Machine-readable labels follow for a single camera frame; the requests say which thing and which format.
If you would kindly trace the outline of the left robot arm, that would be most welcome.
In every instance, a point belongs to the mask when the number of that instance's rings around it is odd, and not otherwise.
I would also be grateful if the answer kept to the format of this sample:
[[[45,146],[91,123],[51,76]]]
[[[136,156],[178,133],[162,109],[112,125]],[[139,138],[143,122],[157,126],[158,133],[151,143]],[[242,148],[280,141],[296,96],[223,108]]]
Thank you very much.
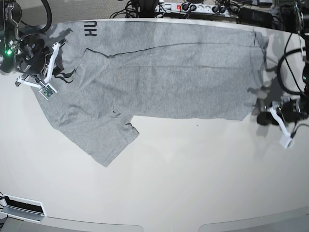
[[[262,111],[256,118],[256,122],[259,125],[267,126],[269,124],[279,125],[279,121],[271,114],[271,110],[274,110],[275,116],[278,116],[282,120],[283,124],[297,123],[301,120],[308,119],[309,117],[309,6],[302,4],[301,1],[294,1],[295,9],[295,31],[297,32],[300,42],[304,42],[298,49],[286,51],[279,60],[277,65],[277,80],[281,89],[294,96],[298,96],[297,99],[287,98],[281,102],[274,102],[264,111]],[[290,55],[301,53],[302,60],[305,66],[302,71],[302,81],[305,84],[303,90],[292,91],[288,89],[283,83],[281,76],[281,66],[284,62],[288,63],[287,58]]]

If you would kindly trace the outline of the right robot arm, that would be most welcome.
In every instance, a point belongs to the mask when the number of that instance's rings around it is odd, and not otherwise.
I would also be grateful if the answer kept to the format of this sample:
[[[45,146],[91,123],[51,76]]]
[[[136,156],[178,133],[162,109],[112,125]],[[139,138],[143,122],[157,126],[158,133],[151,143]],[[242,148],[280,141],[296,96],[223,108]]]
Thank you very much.
[[[16,71],[29,76],[56,74],[59,68],[52,60],[55,50],[48,47],[44,35],[52,24],[48,1],[42,4],[47,23],[43,28],[22,21],[22,8],[15,0],[0,2],[0,72]]]

